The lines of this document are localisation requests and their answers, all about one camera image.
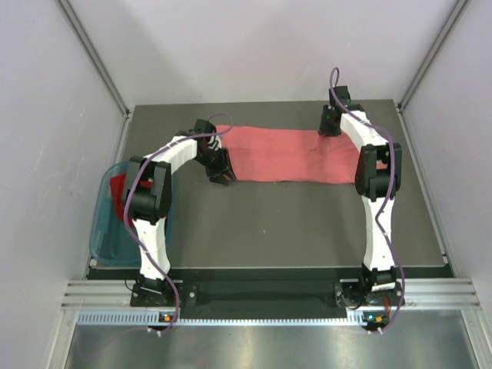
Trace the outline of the pink t shirt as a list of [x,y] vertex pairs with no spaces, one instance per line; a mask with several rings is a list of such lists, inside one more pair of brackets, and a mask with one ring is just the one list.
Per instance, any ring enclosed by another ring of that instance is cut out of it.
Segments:
[[237,126],[221,143],[239,181],[354,183],[359,151],[345,133]]

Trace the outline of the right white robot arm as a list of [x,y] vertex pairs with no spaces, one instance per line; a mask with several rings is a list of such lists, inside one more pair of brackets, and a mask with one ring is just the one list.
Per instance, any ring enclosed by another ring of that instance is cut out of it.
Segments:
[[376,304],[397,286],[397,263],[391,242],[392,211],[401,186],[402,148],[383,128],[369,122],[364,109],[351,100],[347,86],[331,87],[318,133],[346,134],[358,151],[354,185],[363,201],[366,249],[359,295]]

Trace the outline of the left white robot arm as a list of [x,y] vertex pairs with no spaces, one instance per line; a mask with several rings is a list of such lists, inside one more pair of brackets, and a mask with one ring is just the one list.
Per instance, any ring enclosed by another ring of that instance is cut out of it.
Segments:
[[144,157],[130,159],[121,194],[123,222],[138,242],[141,267],[137,286],[156,304],[169,303],[176,288],[166,249],[166,225],[172,205],[173,174],[190,161],[204,167],[208,180],[228,185],[236,179],[222,138],[222,130],[209,120],[198,119],[192,129],[178,132],[167,144]]

